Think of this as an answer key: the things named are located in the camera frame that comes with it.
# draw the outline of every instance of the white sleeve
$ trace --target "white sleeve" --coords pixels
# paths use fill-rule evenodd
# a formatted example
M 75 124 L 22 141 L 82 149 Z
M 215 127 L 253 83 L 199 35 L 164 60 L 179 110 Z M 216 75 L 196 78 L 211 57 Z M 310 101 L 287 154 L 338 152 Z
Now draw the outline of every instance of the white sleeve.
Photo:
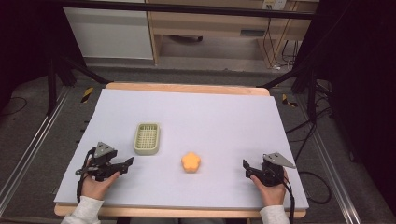
M 260 211 L 263 224 L 289 224 L 283 205 L 266 206 Z
M 71 215 L 64 217 L 61 224 L 100 224 L 98 212 L 104 201 L 85 196 L 81 196 L 80 199 L 76 210 Z

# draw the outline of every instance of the metal bar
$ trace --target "metal bar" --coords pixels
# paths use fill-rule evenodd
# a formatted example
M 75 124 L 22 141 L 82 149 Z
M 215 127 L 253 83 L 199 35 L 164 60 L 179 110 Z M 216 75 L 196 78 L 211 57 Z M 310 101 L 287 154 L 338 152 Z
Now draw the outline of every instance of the metal bar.
M 35 133 L 33 140 L 29 144 L 28 148 L 26 148 L 17 166 L 14 168 L 14 171 L 12 172 L 11 176 L 8 178 L 7 183 L 1 189 L 0 217 L 5 212 L 8 203 L 10 202 L 12 196 L 14 195 L 15 191 L 18 188 L 18 185 L 21 183 L 30 164 L 35 158 L 35 154 L 39 150 L 41 144 L 43 143 L 48 132 L 50 131 L 50 127 L 52 126 L 53 122 L 56 120 L 62 107 L 64 106 L 64 102 L 69 91 L 70 91 L 70 87 L 64 87 L 62 89 L 62 92 L 58 98 L 59 104 L 54 108 L 53 113 L 46 116 L 40 128 Z
M 100 77 L 98 75 L 96 75 L 94 72 L 90 71 L 89 69 L 87 69 L 86 67 L 75 63 L 74 61 L 70 60 L 67 57 L 61 57 L 62 60 L 64 60 L 66 63 L 68 63 L 70 66 L 76 68 L 78 71 L 80 71 L 81 73 L 85 74 L 88 77 L 91 77 L 92 79 L 94 79 L 95 81 L 99 82 L 100 84 L 108 84 L 110 82 L 110 80 L 107 80 L 103 77 Z
M 296 97 L 299 105 L 306 105 L 304 99 L 301 99 L 301 96 Z M 309 119 L 308 114 L 301 106 L 303 114 L 306 119 Z M 337 199 L 338 204 L 340 205 L 341 211 L 346 219 L 346 223 L 348 224 L 360 224 L 361 220 L 359 218 L 358 212 L 351 201 L 349 194 L 347 193 L 347 189 L 344 186 L 343 181 L 341 180 L 340 175 L 335 169 L 334 164 L 332 163 L 332 159 L 330 158 L 329 153 L 327 152 L 326 147 L 323 144 L 323 140 L 320 137 L 318 132 L 315 132 L 313 135 L 315 145 L 318 148 L 318 155 L 320 161 L 323 165 L 324 171 L 326 172 L 327 177 L 329 178 L 329 184 L 332 187 L 332 191 Z
M 276 79 L 274 79 L 264 85 L 256 86 L 256 88 L 265 88 L 265 89 L 269 90 L 269 89 L 273 88 L 274 86 L 276 86 L 277 84 L 279 84 L 283 81 L 286 81 L 291 77 L 299 76 L 302 72 L 306 72 L 302 66 L 293 68 L 293 70 L 289 71 L 288 73 L 286 73 L 280 77 L 277 77 Z
M 47 111 L 47 115 L 50 115 L 56 106 L 56 76 L 53 69 L 52 60 L 49 60 L 48 87 L 49 87 L 49 109 Z
M 298 20 L 329 19 L 329 16 L 318 15 L 312 12 L 295 12 L 295 11 L 266 10 L 266 9 L 254 9 L 254 8 L 203 7 L 203 6 L 187 6 L 187 5 L 173 5 L 173 4 L 146 4 L 146 3 L 82 1 L 82 0 L 46 0 L 45 2 L 59 7 L 113 9 L 113 10 L 128 10 L 128 11 L 175 12 L 175 13 L 193 13 L 193 14 L 210 14 L 210 15 L 227 15 L 227 16 L 283 18 L 283 19 L 298 19 Z

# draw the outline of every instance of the aluminum rail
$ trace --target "aluminum rail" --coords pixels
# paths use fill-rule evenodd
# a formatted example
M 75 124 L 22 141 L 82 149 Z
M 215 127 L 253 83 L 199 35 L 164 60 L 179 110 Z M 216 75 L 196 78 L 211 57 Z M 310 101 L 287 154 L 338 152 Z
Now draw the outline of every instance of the aluminum rail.
M 306 105 L 306 101 L 302 99 L 301 96 L 297 96 L 296 99 L 299 105 Z M 301 106 L 301 110 L 303 111 L 305 118 L 309 119 L 308 114 L 303 109 L 303 106 Z M 344 186 L 340 175 L 335 169 L 334 163 L 332 162 L 332 159 L 330 158 L 330 155 L 327 152 L 327 149 L 324 146 L 323 140 L 321 139 L 318 131 L 313 134 L 313 137 L 314 143 L 318 148 L 320 161 L 327 177 L 329 178 L 329 184 L 332 187 L 332 191 L 337 199 L 338 204 L 340 205 L 341 211 L 344 215 L 344 218 L 346 219 L 346 223 L 360 224 L 361 220 L 359 218 L 358 212 L 356 211 L 355 206 L 353 205 L 353 202 L 347 193 L 347 189 Z
M 12 196 L 18 188 L 18 185 L 21 183 L 24 175 L 26 174 L 30 164 L 35 158 L 35 154 L 41 147 L 41 144 L 44 142 L 47 134 L 52 127 L 52 124 L 58 117 L 62 107 L 64 106 L 64 102 L 66 97 L 70 91 L 71 87 L 63 87 L 61 94 L 58 98 L 59 104 L 54 108 L 53 112 L 46 116 L 44 121 L 42 122 L 40 128 L 35 133 L 33 140 L 30 142 L 28 148 L 26 148 L 23 153 L 20 161 L 17 166 L 14 168 L 11 176 L 8 178 L 7 183 L 3 186 L 0 191 L 0 217 L 5 212 L 7 205 L 9 204 Z

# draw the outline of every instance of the wire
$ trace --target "wire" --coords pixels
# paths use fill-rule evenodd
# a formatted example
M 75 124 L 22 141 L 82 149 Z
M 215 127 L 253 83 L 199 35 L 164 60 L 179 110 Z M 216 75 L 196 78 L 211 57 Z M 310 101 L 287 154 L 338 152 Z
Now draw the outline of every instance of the wire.
M 89 150 L 89 151 L 87 152 L 87 155 L 85 156 L 84 164 L 82 164 L 82 168 L 81 168 L 81 169 L 84 169 L 85 167 L 88 166 L 88 164 L 87 164 L 88 158 L 89 158 L 90 156 L 93 156 L 93 153 L 94 153 L 94 152 L 95 152 L 95 149 L 94 149 L 94 148 L 91 149 L 91 150 Z M 82 193 L 82 185 L 83 185 L 84 180 L 85 180 L 85 178 L 86 178 L 87 176 L 88 176 L 88 175 L 81 174 L 81 177 L 80 177 L 80 179 L 79 179 L 79 181 L 78 181 L 78 183 L 77 183 L 77 203 L 79 203 L 79 201 L 80 201 L 80 197 L 81 197 L 81 193 Z
M 327 191 L 329 192 L 329 196 L 327 197 L 326 200 L 324 201 L 318 201 L 318 200 L 313 200 L 312 198 L 307 198 L 309 201 L 313 202 L 313 203 L 318 203 L 318 204 L 326 204 L 328 203 L 331 199 L 332 199 L 332 189 L 330 188 L 330 186 L 327 184 L 326 180 L 324 180 L 322 177 L 320 177 L 319 175 L 316 175 L 314 173 L 311 172 L 307 172 L 307 171 L 300 171 L 298 173 L 299 175 L 312 175 L 314 177 L 316 177 L 317 179 L 319 179 L 321 182 L 323 182 L 323 184 L 326 186 Z
M 21 110 L 23 110 L 27 106 L 27 100 L 25 98 L 12 97 L 10 100 L 12 100 L 12 99 L 22 99 L 23 100 L 23 106 L 21 108 L 17 109 L 16 111 L 14 111 L 14 112 L 6 113 L 6 114 L 0 114 L 0 116 L 8 116 L 8 115 L 16 114 L 16 113 L 20 112 Z
M 305 138 L 304 139 L 300 139 L 300 140 L 290 140 L 289 143 L 296 143 L 296 142 L 303 142 L 303 141 L 305 141 Z
M 293 196 L 293 190 L 291 188 L 291 183 L 289 182 L 289 180 L 283 176 L 283 179 L 280 179 L 280 177 L 272 170 L 272 169 L 268 169 L 269 171 L 271 171 L 271 173 L 273 174 L 274 177 L 277 178 L 277 180 L 279 180 L 283 186 L 285 186 L 286 190 L 288 191 L 289 195 L 290 195 L 290 216 L 289 216 L 289 223 L 293 224 L 293 220 L 294 220 L 294 208 L 295 208 L 295 200 L 294 200 L 294 196 Z
M 268 34 L 268 36 L 270 37 L 270 43 L 271 43 L 271 48 L 272 48 L 272 51 L 273 51 L 273 54 L 274 54 L 274 60 L 275 60 L 275 62 L 276 62 L 277 64 L 279 64 L 279 66 L 280 66 L 280 65 L 282 65 L 282 64 L 276 60 L 275 48 L 274 48 L 274 44 L 273 44 L 273 42 L 272 42 L 270 26 L 271 26 L 271 18 L 268 18 L 267 32 L 266 32 L 265 34 L 266 34 L 266 35 Z
M 268 59 L 268 63 L 270 64 L 271 67 L 273 67 L 273 65 L 272 65 L 271 62 L 270 62 L 270 57 L 268 56 L 267 49 L 265 48 L 265 36 L 264 36 L 264 40 L 262 41 L 262 48 L 264 49 L 265 56 L 266 56 L 267 59 Z M 277 62 L 277 63 L 278 63 L 278 66 L 279 66 L 279 67 L 282 67 L 282 66 L 287 65 L 286 63 L 282 63 L 282 64 L 279 63 L 279 62 Z
M 297 155 L 294 159 L 295 162 L 297 162 L 298 158 L 300 157 L 301 152 L 303 151 L 303 148 L 304 148 L 306 142 L 308 141 L 309 137 L 312 136 L 312 134 L 315 132 L 316 129 L 317 129 L 317 125 L 313 124 L 311 129 L 309 130 L 308 135 L 306 136 L 305 140 L 303 141 L 303 144 L 300 146 L 300 148 L 297 152 Z
M 324 112 L 326 112 L 326 111 L 328 111 L 328 110 L 331 110 L 331 108 L 330 108 L 330 107 L 326 107 L 326 108 L 324 108 L 323 110 L 319 111 L 319 112 L 317 113 L 317 118 L 322 118 L 323 116 L 321 116 L 321 114 L 323 114 Z M 308 124 L 309 122 L 311 122 L 311 119 L 306 120 L 305 122 L 303 122 L 303 123 L 297 125 L 296 127 L 294 127 L 294 128 L 292 128 L 292 129 L 286 131 L 286 134 L 292 133 L 292 132 L 294 132 L 294 131 L 296 131 L 296 130 L 298 130 L 298 129 L 303 128 L 303 127 L 304 127 L 306 124 Z
M 292 60 L 291 60 L 291 65 L 294 65 L 294 61 L 295 61 L 295 59 L 296 59 L 296 57 L 297 57 L 297 53 L 298 53 L 298 41 L 296 40 L 296 41 L 294 41 L 294 48 L 293 48 L 293 53 L 291 54 L 291 55 L 285 55 L 285 49 L 286 49 L 286 46 L 289 44 L 289 40 L 286 40 L 286 43 L 285 43 L 285 45 L 283 46 L 283 49 L 282 49 L 282 60 L 284 61 L 284 62 L 290 62 L 290 58 L 292 58 Z
M 326 101 L 329 101 L 329 97 L 327 97 L 327 96 L 321 96 L 321 97 L 319 97 L 316 101 L 315 101 L 315 105 L 317 105 L 320 101 L 322 101 L 322 100 L 326 100 Z

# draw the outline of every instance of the gray carpet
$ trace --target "gray carpet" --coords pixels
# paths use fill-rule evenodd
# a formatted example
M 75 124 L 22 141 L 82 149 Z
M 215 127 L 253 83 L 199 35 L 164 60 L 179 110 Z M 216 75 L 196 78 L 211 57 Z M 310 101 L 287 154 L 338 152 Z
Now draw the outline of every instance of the gray carpet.
M 231 71 L 180 71 L 159 69 L 108 69 L 92 68 L 92 71 L 111 80 L 134 82 L 161 82 L 161 83 L 191 83 L 212 85 L 245 85 L 256 86 L 275 78 L 275 75 L 255 73 L 239 73 Z M 52 126 L 46 140 L 37 152 L 14 197 L 10 201 L 3 217 L 40 217 L 59 220 L 53 213 L 55 194 L 53 190 L 59 187 L 65 169 L 71 160 L 78 140 L 93 113 L 95 103 L 99 97 L 100 85 L 88 77 L 77 74 L 78 83 L 71 89 L 62 113 Z M 304 122 L 301 106 L 292 107 L 282 104 L 282 94 L 291 95 L 292 79 L 273 88 L 271 94 L 275 96 L 278 110 L 285 130 L 289 130 Z M 46 79 L 40 78 L 24 84 L 18 92 L 28 101 L 21 112 L 13 116 L 2 117 L 0 126 L 1 152 L 1 186 L 12 173 L 21 154 L 44 118 L 47 110 Z M 87 87 L 94 87 L 94 91 L 87 103 L 80 102 Z M 319 108 L 327 107 L 321 101 Z M 304 139 L 309 131 L 304 127 L 288 134 L 290 141 Z M 393 214 L 388 210 L 382 197 L 378 194 L 364 167 L 348 159 L 348 150 L 342 135 L 332 118 L 325 115 L 318 120 L 317 132 L 323 138 L 338 172 L 342 177 L 348 193 L 356 206 L 362 223 L 396 223 Z M 291 142 L 290 147 L 295 155 L 301 145 Z M 318 158 L 316 146 L 309 139 L 297 161 L 299 171 L 315 173 L 327 180 L 326 174 Z M 324 201 L 328 197 L 326 186 L 311 175 L 302 175 L 303 185 L 312 200 Z M 317 204 L 309 201 L 310 208 L 306 217 L 296 219 L 296 223 L 345 223 L 344 216 L 337 200 L 332 196 L 326 204 Z

